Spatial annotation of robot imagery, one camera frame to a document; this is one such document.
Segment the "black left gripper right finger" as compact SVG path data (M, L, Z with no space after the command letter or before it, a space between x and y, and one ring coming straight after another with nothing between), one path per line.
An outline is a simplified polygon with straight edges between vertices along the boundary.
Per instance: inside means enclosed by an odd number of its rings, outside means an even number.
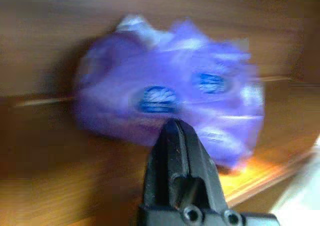
M192 180L189 199L200 208L227 209L228 205L215 163L193 127L182 120L177 121L177 125L184 136L188 176Z

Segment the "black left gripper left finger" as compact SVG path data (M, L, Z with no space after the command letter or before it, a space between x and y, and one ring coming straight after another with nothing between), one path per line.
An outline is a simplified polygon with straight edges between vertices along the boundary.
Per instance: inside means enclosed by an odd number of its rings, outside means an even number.
M177 177L188 175L188 155L180 120L165 123L146 165L143 204L147 207L174 207Z

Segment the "purple plastic bag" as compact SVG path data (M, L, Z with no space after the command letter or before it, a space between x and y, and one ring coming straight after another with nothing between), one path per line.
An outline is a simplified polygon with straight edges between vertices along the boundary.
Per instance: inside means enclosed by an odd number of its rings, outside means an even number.
M181 119L216 164L236 168L253 154L264 121L264 89L246 44L212 40L190 20L162 31L128 15L81 59L75 118L147 147L169 119Z

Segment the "brown wooden cabinet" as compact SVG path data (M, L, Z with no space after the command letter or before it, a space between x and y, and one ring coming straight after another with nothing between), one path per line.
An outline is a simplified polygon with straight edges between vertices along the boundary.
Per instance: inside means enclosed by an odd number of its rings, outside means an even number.
M135 225L148 149L78 130L70 99L78 60L128 13L248 38L266 118L246 168L221 175L229 205L269 207L309 161L320 85L299 76L320 73L320 0L0 0L0 226Z

